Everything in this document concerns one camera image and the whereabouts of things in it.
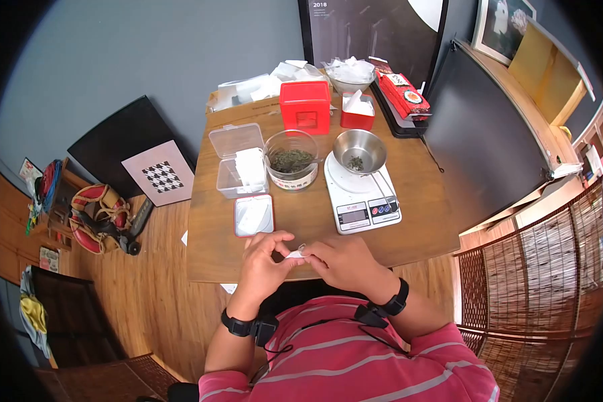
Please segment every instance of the jar label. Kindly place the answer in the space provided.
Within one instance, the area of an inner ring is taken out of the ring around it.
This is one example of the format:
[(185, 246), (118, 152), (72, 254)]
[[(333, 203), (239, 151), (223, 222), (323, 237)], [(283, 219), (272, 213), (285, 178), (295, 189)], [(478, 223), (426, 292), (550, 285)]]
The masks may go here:
[(310, 173), (297, 180), (282, 180), (274, 177), (272, 173), (268, 173), (270, 174), (270, 178), (273, 180), (273, 183), (277, 187), (281, 187), (284, 190), (301, 190), (310, 185), (317, 177), (317, 165), (315, 165), (314, 169)]

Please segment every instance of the plastic box lid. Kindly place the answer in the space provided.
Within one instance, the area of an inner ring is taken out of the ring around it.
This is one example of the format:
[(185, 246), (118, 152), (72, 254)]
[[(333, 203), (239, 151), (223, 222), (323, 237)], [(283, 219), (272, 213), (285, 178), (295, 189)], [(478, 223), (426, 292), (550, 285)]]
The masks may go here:
[(330, 102), (327, 81), (284, 82), (279, 94), (280, 104), (297, 102)]
[(264, 139), (257, 123), (225, 125), (210, 131), (208, 137), (221, 159), (236, 157), (237, 152), (244, 149), (264, 149)]

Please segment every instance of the framed photo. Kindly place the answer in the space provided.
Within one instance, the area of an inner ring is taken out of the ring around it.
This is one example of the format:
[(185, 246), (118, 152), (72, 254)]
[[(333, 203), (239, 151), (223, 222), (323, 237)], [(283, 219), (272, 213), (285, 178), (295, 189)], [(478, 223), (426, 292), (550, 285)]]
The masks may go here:
[(28, 158), (24, 158), (22, 162), (22, 166), (20, 167), (20, 177), (27, 181), (28, 178), (32, 178), (32, 180), (36, 180), (40, 176), (42, 176), (42, 172), (40, 169), (36, 167)]
[(528, 16), (536, 20), (527, 0), (480, 0), (471, 45), (508, 66), (523, 40)]

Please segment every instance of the hand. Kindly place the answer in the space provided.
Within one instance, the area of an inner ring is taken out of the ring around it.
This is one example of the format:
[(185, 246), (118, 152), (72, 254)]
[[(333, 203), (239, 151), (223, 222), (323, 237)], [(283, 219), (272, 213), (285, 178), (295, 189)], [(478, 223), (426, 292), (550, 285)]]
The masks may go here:
[(393, 271), (373, 258), (359, 236), (329, 237), (306, 246), (302, 253), (327, 284), (359, 292), (375, 304), (386, 304), (400, 289)]
[(284, 257), (289, 255), (290, 250), (283, 241), (294, 238), (292, 233), (278, 230), (273, 233), (260, 232), (246, 240), (244, 265), (237, 290), (227, 306), (228, 317), (253, 320), (259, 311), (259, 305), (277, 290), (290, 270), (304, 264), (304, 259), (301, 258), (289, 258), (275, 263), (271, 257), (273, 251)]

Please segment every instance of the wooden table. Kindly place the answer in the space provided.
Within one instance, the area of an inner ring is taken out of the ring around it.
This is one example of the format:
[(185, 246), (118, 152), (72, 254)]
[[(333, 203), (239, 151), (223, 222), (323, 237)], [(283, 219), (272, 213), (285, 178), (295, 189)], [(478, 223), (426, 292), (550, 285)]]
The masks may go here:
[[(444, 191), (442, 175), (419, 139), (398, 139), (391, 135), (378, 103), (372, 133), (386, 143), (386, 168), (393, 181), (402, 221), (359, 233), (371, 253), (382, 265), (394, 267), (425, 260), (460, 248), (458, 233), (451, 222), (451, 208)], [(333, 141), (346, 129), (339, 126), (341, 110), (333, 111), (330, 133), (314, 136), (320, 156), (326, 157)], [(233, 122), (233, 125), (258, 123), (264, 142), (283, 130), (280, 114), (260, 115)], [(234, 283), (239, 279), (245, 239), (234, 235), (234, 199), (217, 190), (219, 158), (208, 133), (219, 126), (206, 126), (190, 201), (188, 225), (188, 278), (196, 282)], [(324, 178), (323, 163), (316, 181), (307, 189), (289, 193), (270, 182), (275, 230), (295, 235), (288, 242), (295, 249), (322, 237), (336, 235), (337, 228)], [(318, 278), (310, 265), (290, 272), (287, 280)]]

